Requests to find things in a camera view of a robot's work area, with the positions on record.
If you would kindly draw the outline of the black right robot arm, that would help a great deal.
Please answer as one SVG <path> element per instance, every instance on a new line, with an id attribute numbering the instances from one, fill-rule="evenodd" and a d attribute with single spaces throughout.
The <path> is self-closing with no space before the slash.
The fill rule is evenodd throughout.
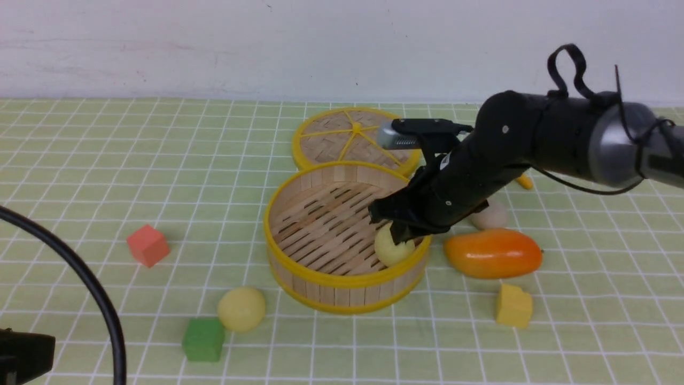
<path id="1" fill-rule="evenodd" d="M 550 54 L 556 88 L 489 97 L 474 126 L 446 119 L 394 119 L 379 128 L 382 149 L 422 151 L 407 186 L 369 205 L 372 222 L 391 221 L 394 243 L 447 232 L 488 207 L 488 198 L 529 168 L 562 182 L 573 177 L 626 193 L 650 179 L 682 188 L 682 127 L 620 89 L 595 93 L 584 83 L 578 46 Z"/>

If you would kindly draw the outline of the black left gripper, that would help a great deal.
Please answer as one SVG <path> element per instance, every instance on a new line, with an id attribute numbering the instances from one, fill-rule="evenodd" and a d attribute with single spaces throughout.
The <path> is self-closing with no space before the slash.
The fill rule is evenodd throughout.
<path id="1" fill-rule="evenodd" d="M 56 338 L 1 329 L 1 384 L 25 384 L 53 369 Z"/>

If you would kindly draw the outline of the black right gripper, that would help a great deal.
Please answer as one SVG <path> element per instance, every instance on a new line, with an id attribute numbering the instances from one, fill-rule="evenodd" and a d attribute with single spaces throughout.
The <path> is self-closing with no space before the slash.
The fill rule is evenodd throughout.
<path id="1" fill-rule="evenodd" d="M 368 205 L 370 222 L 391 221 L 394 244 L 445 233 L 486 206 L 487 199 L 522 173 L 522 147 L 468 136 L 430 161 L 395 196 Z"/>

